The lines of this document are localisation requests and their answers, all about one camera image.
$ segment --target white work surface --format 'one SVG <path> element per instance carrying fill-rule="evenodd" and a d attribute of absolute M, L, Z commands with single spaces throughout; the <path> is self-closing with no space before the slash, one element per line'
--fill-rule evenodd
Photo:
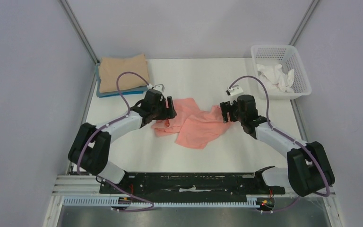
<path fill-rule="evenodd" d="M 254 75 L 251 59 L 155 59 L 148 60 L 152 84 L 164 84 L 164 96 L 173 100 L 193 97 L 201 110 L 228 101 L 226 88 L 238 77 Z M 251 94 L 249 83 L 238 84 Z M 87 122 L 99 124 L 124 114 L 126 105 L 119 96 L 96 97 L 88 111 Z M 144 94 L 126 95 L 130 106 Z M 260 115 L 265 116 L 266 101 L 256 98 Z M 269 117 L 275 126 L 300 137 L 289 100 L 271 100 Z M 174 143 L 177 134 L 157 137 L 150 123 L 111 144 L 109 160 L 129 172 L 254 172 L 266 166 L 287 167 L 287 160 L 267 144 L 244 133 L 239 122 L 203 150 Z"/>

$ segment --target pink garment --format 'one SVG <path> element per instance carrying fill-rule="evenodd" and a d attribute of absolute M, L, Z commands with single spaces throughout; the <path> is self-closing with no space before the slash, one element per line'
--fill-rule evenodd
<path fill-rule="evenodd" d="M 177 144 L 194 149 L 203 149 L 208 142 L 225 133 L 231 123 L 223 123 L 222 113 L 218 105 L 210 112 L 199 109 L 193 98 L 173 101 L 177 113 L 173 119 L 156 121 L 152 125 L 156 136 L 167 136 L 179 133 Z"/>

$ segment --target folded towel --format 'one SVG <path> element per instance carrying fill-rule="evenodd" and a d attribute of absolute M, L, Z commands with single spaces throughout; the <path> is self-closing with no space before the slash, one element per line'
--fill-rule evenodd
<path fill-rule="evenodd" d="M 95 66 L 95 76 L 96 76 L 96 82 L 98 84 L 98 89 L 96 90 L 96 96 L 99 98 L 103 98 L 103 97 L 110 97 L 110 96 L 118 96 L 119 95 L 119 91 L 113 91 L 113 92 L 105 92 L 105 93 L 101 93 L 99 91 L 99 88 L 101 87 L 101 78 L 99 77 L 99 67 L 100 63 L 98 63 Z M 136 88 L 132 88 L 132 89 L 128 89 L 128 90 L 123 90 L 122 94 L 123 95 L 131 95 L 131 94 L 143 94 L 144 91 L 147 91 L 148 88 L 147 86 L 141 86 L 141 87 L 136 87 Z"/>
<path fill-rule="evenodd" d="M 144 54 L 127 59 L 103 57 L 98 71 L 101 79 L 99 87 L 101 93 L 117 91 L 116 80 L 120 74 L 126 71 L 135 72 L 149 82 L 148 66 Z M 122 91 L 140 86 L 146 86 L 145 82 L 132 74 L 124 75 L 119 80 L 119 88 Z"/>

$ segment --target dual-arm robot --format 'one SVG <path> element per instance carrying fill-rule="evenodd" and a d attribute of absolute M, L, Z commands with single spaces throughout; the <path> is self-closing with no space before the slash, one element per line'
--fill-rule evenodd
<path fill-rule="evenodd" d="M 126 118 L 97 133 L 93 138 L 94 145 L 87 147 L 80 167 L 93 175 L 119 183 L 124 177 L 125 171 L 108 160 L 110 144 L 126 133 L 144 127 L 152 120 L 174 118 L 176 112 L 172 98 L 165 99 L 163 91 L 163 85 L 149 89 L 144 99 L 131 107 Z M 309 163 L 311 160 L 303 148 L 275 132 L 268 124 L 266 117 L 258 115 L 253 96 L 245 95 L 239 86 L 229 88 L 226 92 L 230 96 L 230 101 L 220 104 L 224 122 L 239 121 L 245 133 L 270 145 L 287 159 L 287 169 L 270 166 L 257 171 L 255 173 L 257 182 L 264 186 L 292 188 L 300 196 L 306 196 L 325 187 L 321 174 L 313 164 Z M 78 162 L 81 150 L 88 138 L 102 125 L 104 124 L 94 126 L 85 123 L 81 125 L 69 152 L 71 162 L 75 164 Z M 323 146 L 318 142 L 296 141 L 304 144 L 311 152 L 319 163 L 328 185 L 332 185 L 335 177 Z"/>

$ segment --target white plastic basket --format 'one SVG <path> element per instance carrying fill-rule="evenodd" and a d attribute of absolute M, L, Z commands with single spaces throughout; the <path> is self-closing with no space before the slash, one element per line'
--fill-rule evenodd
<path fill-rule="evenodd" d="M 311 85 L 308 81 L 307 73 L 305 72 L 303 62 L 295 47 L 289 45 L 254 45 L 251 47 L 252 62 L 254 70 L 257 72 L 254 76 L 258 77 L 259 72 L 257 64 L 262 65 L 282 65 L 282 71 L 288 73 L 294 69 L 294 83 L 292 89 L 294 93 L 288 92 L 268 92 L 269 98 L 272 99 L 296 99 L 300 96 L 311 94 Z M 265 98 L 264 89 L 257 83 L 257 86 L 252 86 L 258 91 L 261 98 Z"/>

